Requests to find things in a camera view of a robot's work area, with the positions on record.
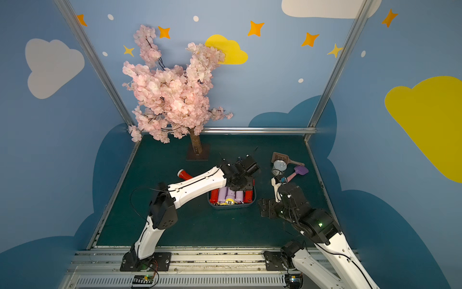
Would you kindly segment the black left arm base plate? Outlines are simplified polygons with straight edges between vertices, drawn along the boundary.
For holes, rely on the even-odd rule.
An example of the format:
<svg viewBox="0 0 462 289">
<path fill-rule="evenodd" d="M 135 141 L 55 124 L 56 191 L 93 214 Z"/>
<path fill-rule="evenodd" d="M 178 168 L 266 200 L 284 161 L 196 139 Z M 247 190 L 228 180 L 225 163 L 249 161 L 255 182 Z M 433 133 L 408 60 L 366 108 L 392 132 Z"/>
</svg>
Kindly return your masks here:
<svg viewBox="0 0 462 289">
<path fill-rule="evenodd" d="M 157 271 L 167 272 L 172 258 L 171 252 L 155 252 L 145 259 L 139 259 L 134 251 L 127 252 L 120 266 L 121 272 Z"/>
</svg>

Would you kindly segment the teal plastic storage box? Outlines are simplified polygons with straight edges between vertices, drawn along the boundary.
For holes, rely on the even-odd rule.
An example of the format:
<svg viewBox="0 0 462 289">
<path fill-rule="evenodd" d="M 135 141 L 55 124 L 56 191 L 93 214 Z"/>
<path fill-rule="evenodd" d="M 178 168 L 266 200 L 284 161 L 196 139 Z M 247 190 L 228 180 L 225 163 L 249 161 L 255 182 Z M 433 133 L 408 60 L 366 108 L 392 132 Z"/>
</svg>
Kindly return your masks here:
<svg viewBox="0 0 462 289">
<path fill-rule="evenodd" d="M 216 210 L 231 210 L 231 209 L 247 208 L 247 207 L 252 206 L 252 205 L 255 203 L 255 201 L 256 201 L 256 189 L 255 189 L 255 191 L 254 191 L 254 201 L 253 201 L 251 204 L 245 204 L 244 201 L 243 201 L 243 203 L 241 203 L 241 204 L 238 204 L 238 203 L 235 202 L 234 205 L 227 205 L 226 203 L 223 203 L 223 204 L 218 204 L 218 203 L 216 203 L 215 205 L 213 205 L 213 204 L 210 204 L 210 203 L 209 203 L 210 192 L 211 192 L 211 191 L 209 191 L 209 192 L 207 193 L 207 196 L 208 196 L 208 204 L 209 204 L 211 207 L 215 208 Z"/>
</svg>

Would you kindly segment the red flashlight group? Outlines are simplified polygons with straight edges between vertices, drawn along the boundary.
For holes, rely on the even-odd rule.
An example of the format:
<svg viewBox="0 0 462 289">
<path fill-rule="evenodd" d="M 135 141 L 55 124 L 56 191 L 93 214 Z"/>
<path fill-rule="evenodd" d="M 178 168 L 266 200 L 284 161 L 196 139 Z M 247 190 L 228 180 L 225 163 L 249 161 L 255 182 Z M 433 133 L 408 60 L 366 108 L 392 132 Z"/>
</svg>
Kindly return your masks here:
<svg viewBox="0 0 462 289">
<path fill-rule="evenodd" d="M 218 202 L 219 189 L 210 192 L 209 203 L 215 205 Z"/>
</svg>

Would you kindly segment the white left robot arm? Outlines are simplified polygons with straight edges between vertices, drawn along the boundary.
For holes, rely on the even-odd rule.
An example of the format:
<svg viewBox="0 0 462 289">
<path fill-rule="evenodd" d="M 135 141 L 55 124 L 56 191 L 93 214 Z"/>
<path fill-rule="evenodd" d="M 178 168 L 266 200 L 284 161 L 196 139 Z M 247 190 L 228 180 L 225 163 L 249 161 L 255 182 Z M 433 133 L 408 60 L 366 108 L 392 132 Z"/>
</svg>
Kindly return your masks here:
<svg viewBox="0 0 462 289">
<path fill-rule="evenodd" d="M 123 256 L 120 270 L 139 272 L 149 268 L 164 231 L 178 221 L 177 210 L 181 206 L 222 187 L 233 191 L 250 190 L 253 188 L 253 174 L 258 170 L 255 159 L 247 155 L 234 164 L 223 161 L 221 165 L 180 183 L 161 183 L 156 190 L 158 194 L 150 201 L 148 216 L 140 237 Z"/>
</svg>

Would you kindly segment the purple flashlight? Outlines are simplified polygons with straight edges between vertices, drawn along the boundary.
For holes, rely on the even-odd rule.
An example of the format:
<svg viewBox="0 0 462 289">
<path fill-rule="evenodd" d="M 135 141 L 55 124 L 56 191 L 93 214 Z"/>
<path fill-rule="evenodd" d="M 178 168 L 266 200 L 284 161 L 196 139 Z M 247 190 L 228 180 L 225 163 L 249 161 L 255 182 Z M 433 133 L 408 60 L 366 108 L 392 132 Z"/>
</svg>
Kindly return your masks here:
<svg viewBox="0 0 462 289">
<path fill-rule="evenodd" d="M 235 202 L 238 204 L 243 203 L 244 201 L 244 192 L 243 191 L 237 191 L 235 195 Z"/>
<path fill-rule="evenodd" d="M 226 204 L 227 205 L 234 205 L 235 204 L 235 198 L 236 198 L 236 192 L 228 189 L 227 195 L 226 195 Z"/>
<path fill-rule="evenodd" d="M 222 187 L 218 191 L 218 204 L 223 204 L 226 202 L 226 196 L 227 196 L 228 188 L 227 187 Z"/>
</svg>

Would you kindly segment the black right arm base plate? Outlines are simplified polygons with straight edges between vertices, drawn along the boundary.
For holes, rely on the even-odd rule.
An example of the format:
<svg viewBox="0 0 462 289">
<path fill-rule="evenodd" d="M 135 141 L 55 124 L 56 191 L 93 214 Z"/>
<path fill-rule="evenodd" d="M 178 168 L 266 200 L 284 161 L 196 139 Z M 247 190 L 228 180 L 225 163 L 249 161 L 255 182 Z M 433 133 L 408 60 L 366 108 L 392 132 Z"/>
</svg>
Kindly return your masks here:
<svg viewBox="0 0 462 289">
<path fill-rule="evenodd" d="M 289 269 L 289 260 L 284 252 L 266 250 L 263 252 L 267 271 L 286 271 Z"/>
</svg>

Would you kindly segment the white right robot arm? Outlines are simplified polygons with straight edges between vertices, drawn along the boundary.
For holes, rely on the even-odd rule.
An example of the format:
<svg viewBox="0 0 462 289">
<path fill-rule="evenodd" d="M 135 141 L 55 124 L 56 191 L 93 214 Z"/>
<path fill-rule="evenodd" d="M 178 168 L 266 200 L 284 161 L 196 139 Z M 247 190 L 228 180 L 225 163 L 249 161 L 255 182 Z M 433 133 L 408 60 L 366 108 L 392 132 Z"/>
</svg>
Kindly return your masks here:
<svg viewBox="0 0 462 289">
<path fill-rule="evenodd" d="M 312 207 L 296 184 L 278 184 L 274 191 L 273 199 L 259 200 L 261 215 L 289 222 L 326 257 L 335 272 L 326 269 L 296 240 L 281 247 L 276 255 L 264 252 L 268 270 L 299 271 L 321 289 L 378 288 L 351 249 L 338 222 L 326 210 Z"/>
</svg>

